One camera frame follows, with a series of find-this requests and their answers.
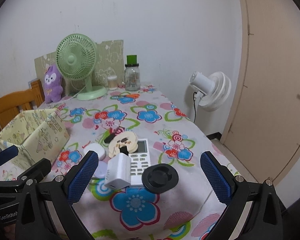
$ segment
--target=yellow storage box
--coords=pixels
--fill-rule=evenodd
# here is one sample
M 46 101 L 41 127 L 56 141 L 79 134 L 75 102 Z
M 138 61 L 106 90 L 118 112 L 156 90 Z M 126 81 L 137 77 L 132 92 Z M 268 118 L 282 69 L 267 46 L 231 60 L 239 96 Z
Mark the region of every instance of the yellow storage box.
M 57 109 L 22 111 L 0 132 L 2 150 L 15 145 L 18 156 L 12 162 L 26 170 L 42 158 L 54 163 L 69 140 L 63 120 Z

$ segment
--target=green lid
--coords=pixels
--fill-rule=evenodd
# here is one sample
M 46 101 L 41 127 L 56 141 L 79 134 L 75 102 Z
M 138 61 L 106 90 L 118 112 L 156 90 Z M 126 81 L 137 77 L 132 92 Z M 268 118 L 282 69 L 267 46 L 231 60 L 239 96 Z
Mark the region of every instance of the green lid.
M 137 55 L 127 55 L 127 65 L 137 64 Z

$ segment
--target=black power cord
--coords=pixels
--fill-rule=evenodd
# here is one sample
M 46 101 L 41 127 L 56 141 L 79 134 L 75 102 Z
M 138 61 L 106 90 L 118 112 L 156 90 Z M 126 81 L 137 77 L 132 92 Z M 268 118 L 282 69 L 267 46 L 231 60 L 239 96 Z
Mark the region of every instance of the black power cord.
M 196 113 L 196 110 L 195 110 L 195 102 L 194 102 L 194 101 L 195 101 L 195 100 L 194 100 L 194 95 L 195 95 L 195 94 L 197 94 L 197 92 L 193 92 L 193 95 L 192 95 L 192 97 L 193 97 L 193 106 L 194 106 L 194 120 L 193 120 L 193 122 L 195 121 L 195 117 L 196 117 L 196 114 L 197 114 L 197 113 Z

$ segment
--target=table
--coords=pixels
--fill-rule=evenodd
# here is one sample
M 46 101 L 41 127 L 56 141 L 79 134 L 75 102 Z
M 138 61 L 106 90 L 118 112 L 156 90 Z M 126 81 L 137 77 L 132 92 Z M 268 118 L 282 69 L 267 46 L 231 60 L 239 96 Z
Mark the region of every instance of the table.
M 163 194 L 152 194 L 144 188 L 113 191 L 104 186 L 104 179 L 91 180 L 73 207 L 93 237 L 204 239 L 225 209 L 200 168 L 201 153 L 211 151 L 234 175 L 238 172 L 199 128 L 152 85 L 138 92 L 119 88 L 95 100 L 71 98 L 40 108 L 57 108 L 70 135 L 45 180 L 66 174 L 81 160 L 88 144 L 98 142 L 106 148 L 103 140 L 118 125 L 117 133 L 132 130 L 138 138 L 148 139 L 152 165 L 168 163 L 178 172 L 177 186 Z M 15 179 L 21 172 L 6 163 L 0 167 L 0 180 Z M 49 209 L 57 230 L 64 232 L 52 204 Z

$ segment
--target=white fan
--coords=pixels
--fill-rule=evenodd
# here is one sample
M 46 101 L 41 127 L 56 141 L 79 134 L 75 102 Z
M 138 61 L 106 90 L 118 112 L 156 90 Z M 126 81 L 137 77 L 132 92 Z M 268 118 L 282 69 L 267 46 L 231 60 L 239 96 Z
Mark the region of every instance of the white fan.
M 215 72 L 209 77 L 195 71 L 189 79 L 189 84 L 197 93 L 194 95 L 195 113 L 198 106 L 207 112 L 218 109 L 228 98 L 231 81 L 223 72 Z

